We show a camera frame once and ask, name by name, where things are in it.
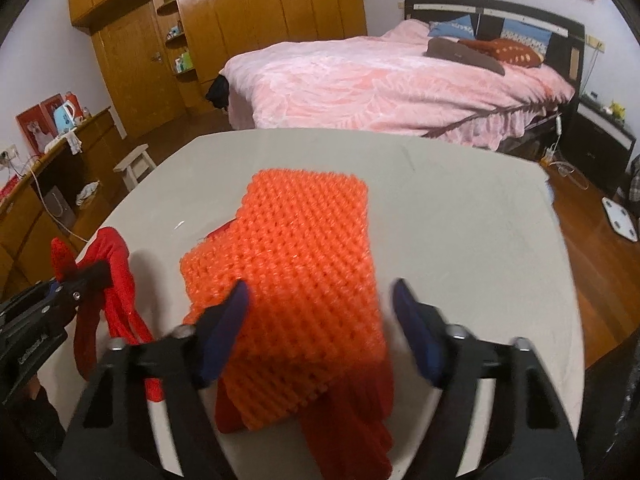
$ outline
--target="screw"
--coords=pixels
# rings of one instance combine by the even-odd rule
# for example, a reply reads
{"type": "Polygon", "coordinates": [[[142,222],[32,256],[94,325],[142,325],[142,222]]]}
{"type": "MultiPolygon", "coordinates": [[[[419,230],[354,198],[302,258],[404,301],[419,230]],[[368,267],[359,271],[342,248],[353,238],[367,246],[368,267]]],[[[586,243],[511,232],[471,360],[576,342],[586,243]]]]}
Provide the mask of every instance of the screw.
{"type": "Polygon", "coordinates": [[[516,347],[521,352],[528,352],[531,350],[531,341],[526,337],[516,337],[511,340],[511,346],[516,347]]]}
{"type": "Polygon", "coordinates": [[[196,333],[196,329],[193,325],[180,325],[174,328],[171,332],[172,337],[176,339],[187,339],[196,333]]]}
{"type": "Polygon", "coordinates": [[[469,332],[462,325],[449,325],[447,326],[447,334],[453,339],[465,339],[469,332]]]}
{"type": "Polygon", "coordinates": [[[121,337],[114,337],[109,341],[109,348],[111,350],[123,350],[127,346],[127,342],[121,337]]]}

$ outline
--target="black headboard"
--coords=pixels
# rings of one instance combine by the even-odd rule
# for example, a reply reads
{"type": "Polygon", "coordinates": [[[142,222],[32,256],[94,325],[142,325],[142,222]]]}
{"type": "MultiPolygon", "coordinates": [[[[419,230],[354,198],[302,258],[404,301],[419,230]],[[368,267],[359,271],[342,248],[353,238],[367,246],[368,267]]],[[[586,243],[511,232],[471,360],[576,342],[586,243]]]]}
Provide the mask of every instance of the black headboard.
{"type": "Polygon", "coordinates": [[[575,96],[564,113],[571,117],[578,107],[584,62],[584,25],[546,10],[500,0],[404,0],[405,19],[446,22],[466,14],[476,31],[476,39],[500,38],[504,19],[519,20],[550,30],[553,34],[545,64],[556,70],[575,88],[575,96]]]}

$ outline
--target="red thermos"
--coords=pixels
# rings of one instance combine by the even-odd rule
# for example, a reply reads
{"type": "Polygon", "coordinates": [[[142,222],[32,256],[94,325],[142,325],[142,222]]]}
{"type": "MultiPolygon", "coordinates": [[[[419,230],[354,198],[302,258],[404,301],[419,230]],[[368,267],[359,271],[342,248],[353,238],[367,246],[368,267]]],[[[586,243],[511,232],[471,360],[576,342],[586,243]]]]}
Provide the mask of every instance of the red thermos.
{"type": "Polygon", "coordinates": [[[80,107],[80,103],[78,102],[76,94],[74,94],[73,92],[67,92],[65,94],[65,99],[67,101],[71,101],[71,104],[76,108],[76,117],[82,117],[83,119],[86,118],[82,113],[82,108],[80,107]]]}

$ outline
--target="orange knitted fabric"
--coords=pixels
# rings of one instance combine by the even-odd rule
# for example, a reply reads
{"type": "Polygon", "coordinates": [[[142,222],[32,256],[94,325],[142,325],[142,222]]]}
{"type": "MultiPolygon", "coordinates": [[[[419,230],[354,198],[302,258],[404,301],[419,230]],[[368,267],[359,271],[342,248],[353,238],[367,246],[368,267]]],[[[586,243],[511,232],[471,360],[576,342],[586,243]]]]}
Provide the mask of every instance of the orange knitted fabric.
{"type": "Polygon", "coordinates": [[[367,236],[367,186],[354,176],[293,170],[254,175],[236,221],[180,261],[186,323],[242,278],[252,304],[222,377],[251,430],[327,390],[386,343],[367,236]]]}

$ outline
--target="round-cornered table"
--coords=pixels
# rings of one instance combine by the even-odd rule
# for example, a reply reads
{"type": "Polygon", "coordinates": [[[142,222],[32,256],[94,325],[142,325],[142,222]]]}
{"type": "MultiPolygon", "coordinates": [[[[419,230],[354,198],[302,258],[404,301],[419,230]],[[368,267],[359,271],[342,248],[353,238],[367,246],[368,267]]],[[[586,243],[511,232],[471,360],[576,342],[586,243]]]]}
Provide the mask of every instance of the round-cornered table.
{"type": "MultiPolygon", "coordinates": [[[[574,431],[583,388],[582,331],[569,261],[537,165],[439,140],[341,130],[248,130],[199,137],[164,161],[109,216],[130,249],[136,304],[156,336],[180,324],[189,301],[178,262],[234,217],[265,168],[353,173],[369,186],[369,237],[396,382],[387,421],[401,478],[436,407],[390,306],[405,278],[420,301],[479,338],[530,338],[574,431]]],[[[72,336],[73,324],[68,327],[72,336]]],[[[102,330],[98,347],[108,336],[102,330]]],[[[40,379],[68,424],[84,386],[71,340],[40,379]]],[[[460,472],[475,468],[492,384],[483,381],[460,472]]],[[[204,393],[210,396],[211,391],[204,393]]],[[[164,466],[179,473],[163,404],[150,405],[164,466]]],[[[294,419],[220,437],[241,480],[320,479],[294,419]]]]}

